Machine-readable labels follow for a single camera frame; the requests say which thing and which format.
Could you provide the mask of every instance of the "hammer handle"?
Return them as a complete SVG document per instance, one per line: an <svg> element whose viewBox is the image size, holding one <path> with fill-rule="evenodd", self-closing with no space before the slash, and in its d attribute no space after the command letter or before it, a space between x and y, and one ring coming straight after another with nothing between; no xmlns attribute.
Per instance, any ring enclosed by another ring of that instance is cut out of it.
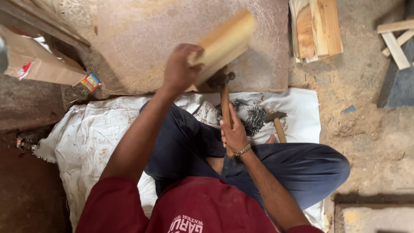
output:
<svg viewBox="0 0 414 233"><path fill-rule="evenodd" d="M221 112L223 114L223 121L226 124L229 124L230 127L233 129L233 122L231 120L230 110L229 110L229 104L230 104L230 96L229 96L229 87L227 86L227 83L224 83L221 85L220 90L220 101L221 101ZM227 156L230 158L233 157L233 152L230 150L230 148L226 147Z"/></svg>
<svg viewBox="0 0 414 233"><path fill-rule="evenodd" d="M274 119L274 127L276 128L277 137L279 138L280 143L287 143L283 127L282 124L280 124L279 118Z"/></svg>

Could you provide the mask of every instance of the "foot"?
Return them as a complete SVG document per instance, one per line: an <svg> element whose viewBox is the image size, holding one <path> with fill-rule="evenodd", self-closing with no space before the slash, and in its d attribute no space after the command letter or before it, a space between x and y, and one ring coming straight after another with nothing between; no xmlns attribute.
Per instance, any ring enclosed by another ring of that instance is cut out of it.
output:
<svg viewBox="0 0 414 233"><path fill-rule="evenodd" d="M276 136L274 134L270 135L270 138L265 142L265 144L276 143Z"/></svg>

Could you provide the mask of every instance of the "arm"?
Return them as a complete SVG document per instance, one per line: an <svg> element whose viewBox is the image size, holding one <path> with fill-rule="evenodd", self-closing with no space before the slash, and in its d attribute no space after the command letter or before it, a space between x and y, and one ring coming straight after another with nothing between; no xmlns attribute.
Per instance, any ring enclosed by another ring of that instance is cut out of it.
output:
<svg viewBox="0 0 414 233"><path fill-rule="evenodd" d="M180 44L174 50L166 64L162 87L126 131L109 158L100 180L121 176L138 183L169 107L178 95L194 83L203 68L202 64L190 68L187 57L191 52L200 53L202 50L202 47L193 44Z"/></svg>
<svg viewBox="0 0 414 233"><path fill-rule="evenodd" d="M220 121L221 139L224 147L228 146L233 152L239 152L248 144L247 136L236 110L231 104L229 108L233 119L233 130L229 125ZM245 163L262 196L270 220L281 232L286 232L294 226L310 225L295 199L267 170L251 149L242 154L240 159Z"/></svg>

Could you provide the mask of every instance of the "hand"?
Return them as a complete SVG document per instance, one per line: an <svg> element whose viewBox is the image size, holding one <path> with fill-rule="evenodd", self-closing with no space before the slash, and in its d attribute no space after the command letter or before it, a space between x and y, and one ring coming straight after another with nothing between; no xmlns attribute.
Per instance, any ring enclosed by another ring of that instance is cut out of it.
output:
<svg viewBox="0 0 414 233"><path fill-rule="evenodd" d="M161 89L178 96L195 82L204 65L190 68L187 57L191 52L202 53L203 48L195 44L179 44L175 48L167 61Z"/></svg>
<svg viewBox="0 0 414 233"><path fill-rule="evenodd" d="M244 130L244 126L232 104L229 104L229 109L231 118L233 119L233 129L230 128L229 124L221 120L221 140L223 141L224 148L228 146L231 151L236 153L242 151L249 143L247 141L246 130Z"/></svg>

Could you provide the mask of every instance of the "hammer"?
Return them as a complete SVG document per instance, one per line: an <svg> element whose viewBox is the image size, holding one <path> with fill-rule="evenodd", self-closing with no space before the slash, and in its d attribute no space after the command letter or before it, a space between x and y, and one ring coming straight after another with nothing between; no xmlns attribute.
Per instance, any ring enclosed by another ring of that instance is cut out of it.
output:
<svg viewBox="0 0 414 233"><path fill-rule="evenodd" d="M280 124L279 118L286 116L286 112L275 112L269 114L265 117L265 122L273 120L274 127L276 128L277 137L279 138L280 143L286 143L286 137L282 128L282 124Z"/></svg>
<svg viewBox="0 0 414 233"><path fill-rule="evenodd" d="M234 80L236 75L233 72L226 72L227 66L224 66L222 69L217 71L206 83L210 88L215 88L216 86L220 87L220 102L221 102L221 112L223 114L223 121L226 124L229 124L233 128L233 122L230 116L229 104L229 87L227 86L230 80ZM233 152L230 148L226 147L227 155L232 158Z"/></svg>

